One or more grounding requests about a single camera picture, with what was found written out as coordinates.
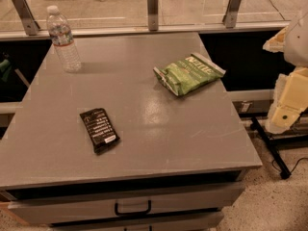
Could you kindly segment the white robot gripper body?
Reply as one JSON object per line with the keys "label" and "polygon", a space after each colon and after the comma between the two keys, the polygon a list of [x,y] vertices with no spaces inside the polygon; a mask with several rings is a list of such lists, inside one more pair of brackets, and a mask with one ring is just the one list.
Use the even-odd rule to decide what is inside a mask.
{"label": "white robot gripper body", "polygon": [[308,11],[301,10],[288,26],[284,58],[296,66],[308,65]]}

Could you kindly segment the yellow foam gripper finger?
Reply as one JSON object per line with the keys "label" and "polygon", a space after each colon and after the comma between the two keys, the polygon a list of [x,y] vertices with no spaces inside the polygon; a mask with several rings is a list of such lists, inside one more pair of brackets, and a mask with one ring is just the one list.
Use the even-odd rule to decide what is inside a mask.
{"label": "yellow foam gripper finger", "polygon": [[263,49],[272,53],[283,52],[287,29],[288,27],[284,27],[276,35],[268,39],[263,45]]}
{"label": "yellow foam gripper finger", "polygon": [[308,69],[298,66],[289,75],[279,74],[266,121],[267,131],[272,134],[284,133],[307,108]]}

